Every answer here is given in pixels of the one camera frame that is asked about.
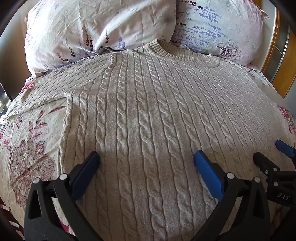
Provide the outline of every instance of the blue pad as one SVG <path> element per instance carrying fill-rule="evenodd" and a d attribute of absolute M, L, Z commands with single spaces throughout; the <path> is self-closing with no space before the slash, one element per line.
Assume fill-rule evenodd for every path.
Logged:
<path fill-rule="evenodd" d="M 216 163 L 212 163 L 201 150 L 195 153 L 194 164 L 207 185 L 211 195 L 221 201 L 223 198 L 223 180 L 218 176 L 219 173 L 216 173 L 213 169 L 213 167 L 221 169 L 220 166 Z"/>
<path fill-rule="evenodd" d="M 87 186 L 91 182 L 92 177 L 95 175 L 97 169 L 99 168 L 99 154 L 92 151 L 81 165 L 83 165 L 82 168 L 71 183 L 71 199 L 73 201 L 82 198 L 85 190 L 87 189 Z"/>
<path fill-rule="evenodd" d="M 281 140 L 276 141 L 276 148 L 289 158 L 293 158 L 295 155 L 294 148 L 290 147 Z"/>

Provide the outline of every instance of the pillow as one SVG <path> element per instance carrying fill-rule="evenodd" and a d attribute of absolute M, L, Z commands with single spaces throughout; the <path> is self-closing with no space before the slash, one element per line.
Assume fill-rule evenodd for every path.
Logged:
<path fill-rule="evenodd" d="M 170 41 L 176 0 L 40 0 L 28 14 L 25 53 L 33 77 L 99 52 Z"/>
<path fill-rule="evenodd" d="M 180 0 L 171 43 L 247 65 L 262 41 L 262 14 L 249 0 Z"/>

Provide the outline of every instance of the silver screw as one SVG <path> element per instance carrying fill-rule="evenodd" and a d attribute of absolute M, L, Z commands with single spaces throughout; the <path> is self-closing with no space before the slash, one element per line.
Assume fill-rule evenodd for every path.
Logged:
<path fill-rule="evenodd" d="M 40 178 L 37 177 L 37 178 L 34 178 L 33 183 L 36 184 L 36 183 L 39 183 L 39 181 L 40 181 Z"/>
<path fill-rule="evenodd" d="M 257 182 L 257 183 L 259 183 L 259 182 L 261 182 L 261 179 L 259 177 L 255 177 L 254 178 L 254 181 Z"/>
<path fill-rule="evenodd" d="M 233 173 L 229 172 L 229 173 L 227 173 L 227 177 L 229 179 L 234 179 L 235 175 Z"/>
<path fill-rule="evenodd" d="M 59 176 L 59 179 L 65 180 L 67 177 L 68 177 L 68 175 L 66 173 L 63 173 Z"/>

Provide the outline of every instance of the cable-knit sweater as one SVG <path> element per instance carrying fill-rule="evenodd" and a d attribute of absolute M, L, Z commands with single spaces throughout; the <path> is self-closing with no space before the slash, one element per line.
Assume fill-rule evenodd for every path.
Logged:
<path fill-rule="evenodd" d="M 9 115 L 62 97 L 58 172 L 100 154 L 79 205 L 105 241 L 190 240 L 216 205 L 194 167 L 197 150 L 247 180 L 263 178 L 257 151 L 292 166 L 274 148 L 277 139 L 292 141 L 277 105 L 218 57 L 161 40 L 91 57 L 37 78 Z"/>

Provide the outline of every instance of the cable knit pattern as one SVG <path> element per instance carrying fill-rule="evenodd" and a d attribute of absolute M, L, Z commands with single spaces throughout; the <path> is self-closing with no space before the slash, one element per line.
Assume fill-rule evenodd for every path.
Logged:
<path fill-rule="evenodd" d="M 69 173 L 90 151 L 99 153 L 78 204 L 105 241 L 189 241 L 216 205 L 194 167 L 197 150 L 247 180 L 263 178 L 253 164 L 257 151 L 293 169 L 274 146 L 295 141 L 277 105 L 245 69 L 218 57 L 154 40 L 32 82 L 8 115 L 67 98 L 66 115 L 56 120 L 63 122 L 57 171 Z M 238 203 L 224 231 L 237 210 Z"/>

